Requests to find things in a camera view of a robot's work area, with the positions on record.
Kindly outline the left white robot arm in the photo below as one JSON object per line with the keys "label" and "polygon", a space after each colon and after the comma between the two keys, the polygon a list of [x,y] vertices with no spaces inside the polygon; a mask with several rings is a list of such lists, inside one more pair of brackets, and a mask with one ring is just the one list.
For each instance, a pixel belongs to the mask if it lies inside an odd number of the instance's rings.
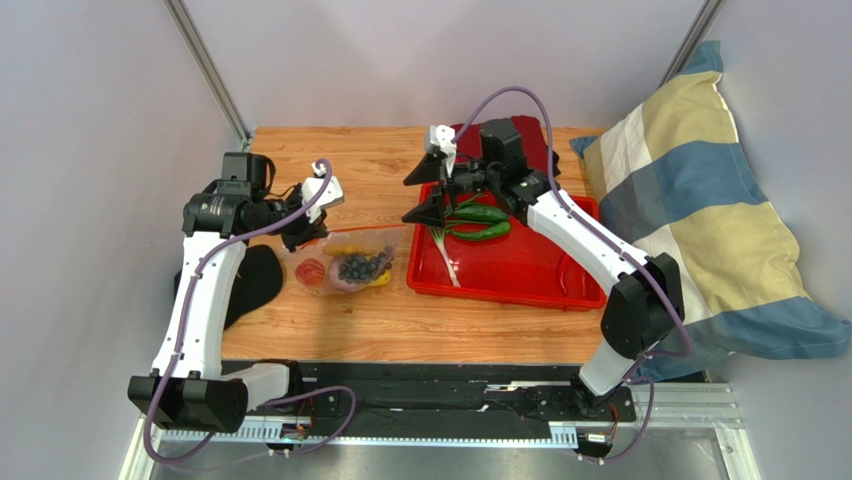
{"label": "left white robot arm", "polygon": [[290,369],[278,361],[223,374],[232,289],[250,239],[279,235],[295,250],[326,234],[326,211],[344,195],[327,159],[284,199],[269,196],[274,172],[266,156],[227,152],[219,178],[183,208],[183,267],[169,327],[149,373],[131,377],[127,389],[163,430],[234,433],[249,412],[287,392]]}

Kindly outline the yellow ginger root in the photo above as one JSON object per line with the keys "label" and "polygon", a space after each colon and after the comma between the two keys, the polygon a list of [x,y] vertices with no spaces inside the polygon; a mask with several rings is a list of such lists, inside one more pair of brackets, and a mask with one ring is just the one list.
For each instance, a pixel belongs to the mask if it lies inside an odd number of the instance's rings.
{"label": "yellow ginger root", "polygon": [[363,250],[355,245],[327,245],[323,252],[329,256],[349,256],[361,254]]}

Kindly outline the black grape bunch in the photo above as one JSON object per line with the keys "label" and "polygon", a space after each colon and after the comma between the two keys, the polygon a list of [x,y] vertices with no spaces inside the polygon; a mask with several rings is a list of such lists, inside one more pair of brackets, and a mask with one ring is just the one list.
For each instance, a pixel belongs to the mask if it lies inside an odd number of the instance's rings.
{"label": "black grape bunch", "polygon": [[371,282],[386,270],[391,270],[395,249],[386,245],[377,251],[363,251],[361,254],[341,256],[338,263],[338,273],[341,277],[359,277],[364,282]]}

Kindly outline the red orange tomato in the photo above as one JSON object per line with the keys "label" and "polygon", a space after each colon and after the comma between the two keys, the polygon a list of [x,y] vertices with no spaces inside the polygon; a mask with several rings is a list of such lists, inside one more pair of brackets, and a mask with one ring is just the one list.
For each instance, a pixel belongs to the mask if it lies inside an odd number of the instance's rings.
{"label": "red orange tomato", "polygon": [[304,260],[295,268],[294,272],[297,280],[307,287],[321,285],[327,275],[326,266],[315,258]]}

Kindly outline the purple onion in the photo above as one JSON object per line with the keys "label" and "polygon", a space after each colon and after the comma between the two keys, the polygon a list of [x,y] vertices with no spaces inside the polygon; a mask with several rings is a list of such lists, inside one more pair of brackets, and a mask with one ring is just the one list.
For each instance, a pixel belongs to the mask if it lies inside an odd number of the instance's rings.
{"label": "purple onion", "polygon": [[341,277],[339,274],[330,275],[329,282],[333,288],[343,293],[354,293],[369,285],[369,282],[364,282],[359,277]]}

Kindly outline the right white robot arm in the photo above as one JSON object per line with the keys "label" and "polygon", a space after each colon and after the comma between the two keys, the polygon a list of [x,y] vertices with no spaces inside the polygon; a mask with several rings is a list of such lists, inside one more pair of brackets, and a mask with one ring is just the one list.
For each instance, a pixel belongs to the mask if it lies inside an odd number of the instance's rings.
{"label": "right white robot arm", "polygon": [[480,157],[458,162],[456,131],[447,125],[427,129],[424,156],[403,183],[432,188],[404,222],[443,227],[458,195],[487,192],[505,214],[576,261],[604,290],[607,303],[603,340],[572,383],[591,398],[610,395],[679,325],[683,297],[677,261],[628,244],[583,211],[547,173],[531,167],[511,120],[488,121],[479,136]]}

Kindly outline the clear zip top bag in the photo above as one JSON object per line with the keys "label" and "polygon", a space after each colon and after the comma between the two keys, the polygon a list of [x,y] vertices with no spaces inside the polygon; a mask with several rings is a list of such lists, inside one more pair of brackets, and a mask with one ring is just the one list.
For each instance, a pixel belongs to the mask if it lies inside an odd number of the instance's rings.
{"label": "clear zip top bag", "polygon": [[343,295],[382,287],[393,278],[405,231],[401,224],[332,231],[284,253],[283,262],[297,284],[314,295]]}

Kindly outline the red chili pepper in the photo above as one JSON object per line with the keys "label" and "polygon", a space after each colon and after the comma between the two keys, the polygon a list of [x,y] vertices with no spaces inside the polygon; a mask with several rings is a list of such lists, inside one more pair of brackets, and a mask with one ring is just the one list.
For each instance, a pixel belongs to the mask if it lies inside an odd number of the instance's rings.
{"label": "red chili pepper", "polygon": [[563,296],[568,296],[570,293],[570,285],[569,285],[569,277],[570,271],[565,269],[560,273],[559,281],[560,288]]}

